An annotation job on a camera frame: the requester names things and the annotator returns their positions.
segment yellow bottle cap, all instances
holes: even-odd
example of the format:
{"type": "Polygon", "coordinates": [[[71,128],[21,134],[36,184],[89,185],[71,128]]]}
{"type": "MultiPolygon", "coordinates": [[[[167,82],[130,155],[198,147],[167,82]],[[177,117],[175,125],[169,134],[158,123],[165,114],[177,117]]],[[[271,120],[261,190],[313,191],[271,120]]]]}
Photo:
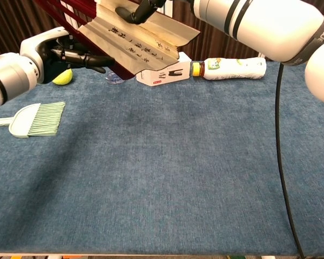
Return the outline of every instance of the yellow bottle cap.
{"type": "Polygon", "coordinates": [[[198,77],[200,75],[200,64],[198,62],[194,62],[192,64],[192,75],[194,77],[198,77]]]}

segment tennis ball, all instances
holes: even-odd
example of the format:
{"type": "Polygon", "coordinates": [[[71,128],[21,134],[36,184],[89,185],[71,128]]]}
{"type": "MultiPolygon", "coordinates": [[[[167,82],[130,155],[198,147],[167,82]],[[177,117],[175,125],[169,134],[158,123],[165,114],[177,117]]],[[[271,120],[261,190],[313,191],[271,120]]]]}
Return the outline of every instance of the tennis ball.
{"type": "Polygon", "coordinates": [[[53,83],[56,85],[67,85],[72,80],[72,70],[67,69],[64,72],[62,72],[60,75],[58,75],[54,80],[53,83]]]}

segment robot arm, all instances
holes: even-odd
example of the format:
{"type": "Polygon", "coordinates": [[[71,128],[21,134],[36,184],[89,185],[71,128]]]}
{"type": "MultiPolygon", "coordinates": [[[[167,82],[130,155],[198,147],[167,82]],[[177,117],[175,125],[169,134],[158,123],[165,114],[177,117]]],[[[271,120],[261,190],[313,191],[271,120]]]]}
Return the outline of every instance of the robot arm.
{"type": "Polygon", "coordinates": [[[0,55],[0,106],[36,87],[51,82],[66,69],[86,67],[105,73],[115,60],[95,56],[63,28],[55,28],[21,43],[20,53],[0,55]]]}
{"type": "MultiPolygon", "coordinates": [[[[134,13],[117,8],[129,23],[148,19],[166,0],[143,0],[134,13]]],[[[307,62],[305,81],[324,101],[324,15],[301,0],[187,0],[200,20],[266,57],[295,66],[307,62]]]]}

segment white box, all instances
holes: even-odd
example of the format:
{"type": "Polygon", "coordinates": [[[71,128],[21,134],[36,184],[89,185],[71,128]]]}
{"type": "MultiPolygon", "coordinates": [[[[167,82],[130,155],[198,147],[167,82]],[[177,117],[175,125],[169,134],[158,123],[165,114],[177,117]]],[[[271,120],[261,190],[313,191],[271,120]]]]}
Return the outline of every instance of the white box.
{"type": "Polygon", "coordinates": [[[145,85],[157,86],[190,78],[191,59],[179,52],[178,61],[159,71],[143,70],[136,75],[136,79],[145,85]]]}

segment table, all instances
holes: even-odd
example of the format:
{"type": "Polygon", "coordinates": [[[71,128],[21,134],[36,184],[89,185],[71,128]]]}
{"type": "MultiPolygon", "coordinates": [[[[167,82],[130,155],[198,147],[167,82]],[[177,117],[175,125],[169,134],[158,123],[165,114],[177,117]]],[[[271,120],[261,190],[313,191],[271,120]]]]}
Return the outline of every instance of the table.
{"type": "MultiPolygon", "coordinates": [[[[324,104],[287,67],[281,148],[306,255],[324,255],[324,104]]],[[[111,86],[91,70],[0,107],[65,101],[56,137],[0,128],[0,253],[295,255],[261,80],[111,86]]]]}

